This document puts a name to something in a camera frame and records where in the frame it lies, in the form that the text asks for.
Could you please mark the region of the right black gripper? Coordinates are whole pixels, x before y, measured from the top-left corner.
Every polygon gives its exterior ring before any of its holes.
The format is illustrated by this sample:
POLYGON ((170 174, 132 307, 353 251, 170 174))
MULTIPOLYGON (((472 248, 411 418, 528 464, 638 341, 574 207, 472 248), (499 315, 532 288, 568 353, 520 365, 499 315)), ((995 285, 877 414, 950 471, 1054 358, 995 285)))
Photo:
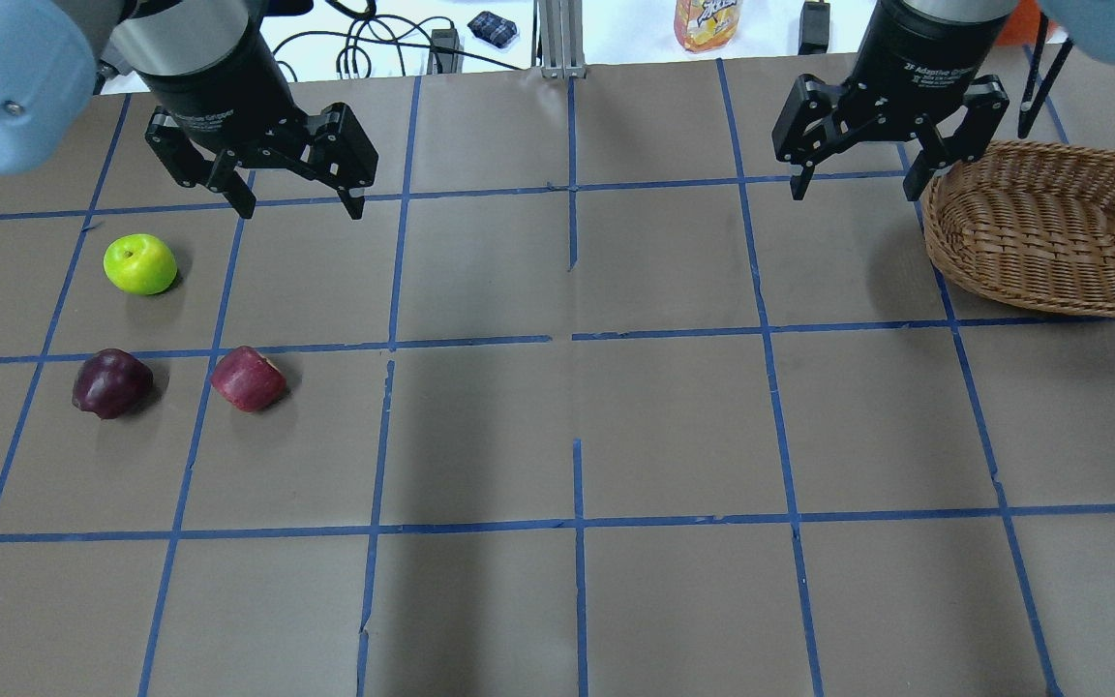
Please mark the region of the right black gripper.
POLYGON ((792 199, 805 199, 818 164, 876 136, 882 124, 917 125, 908 201, 939 172, 981 158, 1010 98, 999 76, 979 76, 979 68, 1012 12, 1010 1, 878 1, 851 84, 797 76, 770 128, 792 199), (938 124, 961 107, 963 122, 943 136, 938 124))

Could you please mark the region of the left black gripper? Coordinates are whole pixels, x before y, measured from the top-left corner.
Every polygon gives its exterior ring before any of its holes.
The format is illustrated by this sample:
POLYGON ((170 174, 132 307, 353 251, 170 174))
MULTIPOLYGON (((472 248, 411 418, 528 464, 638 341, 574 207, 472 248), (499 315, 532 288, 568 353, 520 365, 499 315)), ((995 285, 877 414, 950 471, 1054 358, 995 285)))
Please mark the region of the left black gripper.
POLYGON ((259 147, 295 156, 306 149, 306 178, 333 190, 353 221, 363 217, 377 148, 346 103, 309 118, 261 33, 268 16, 312 8, 310 1, 134 1, 110 43, 159 101, 145 142, 174 184, 209 190, 251 220, 256 196, 237 156, 251 159, 259 147))

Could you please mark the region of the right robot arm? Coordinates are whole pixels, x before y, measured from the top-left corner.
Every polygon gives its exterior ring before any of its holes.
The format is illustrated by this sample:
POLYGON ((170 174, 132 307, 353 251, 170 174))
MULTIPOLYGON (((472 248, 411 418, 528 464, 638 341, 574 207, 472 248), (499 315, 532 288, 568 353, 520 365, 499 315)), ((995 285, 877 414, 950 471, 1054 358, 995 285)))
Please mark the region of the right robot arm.
MULTIPOLYGON (((919 142, 903 182, 910 201, 939 172, 981 159, 1010 104, 1004 83, 981 67, 1016 8, 1014 1, 873 4, 849 76, 838 84, 797 76, 770 129, 775 158, 791 168, 792 199, 804 199, 822 162, 863 142, 919 142)), ((1073 49, 1115 65, 1115 1, 1040 1, 1039 9, 1037 35, 1058 23, 1067 38, 1025 97, 1021 134, 1073 49)))

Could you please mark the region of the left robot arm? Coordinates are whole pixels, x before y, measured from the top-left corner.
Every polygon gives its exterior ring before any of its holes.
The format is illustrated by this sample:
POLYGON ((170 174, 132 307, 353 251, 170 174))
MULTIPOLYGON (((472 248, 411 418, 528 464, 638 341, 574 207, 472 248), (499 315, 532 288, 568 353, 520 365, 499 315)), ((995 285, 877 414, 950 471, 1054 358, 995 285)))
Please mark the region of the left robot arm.
POLYGON ((295 104, 265 14, 264 1, 0 1, 0 175, 54 155, 114 49, 158 101, 143 137, 174 184, 252 217, 244 172, 287 170, 362 217, 377 151, 345 103, 295 104))

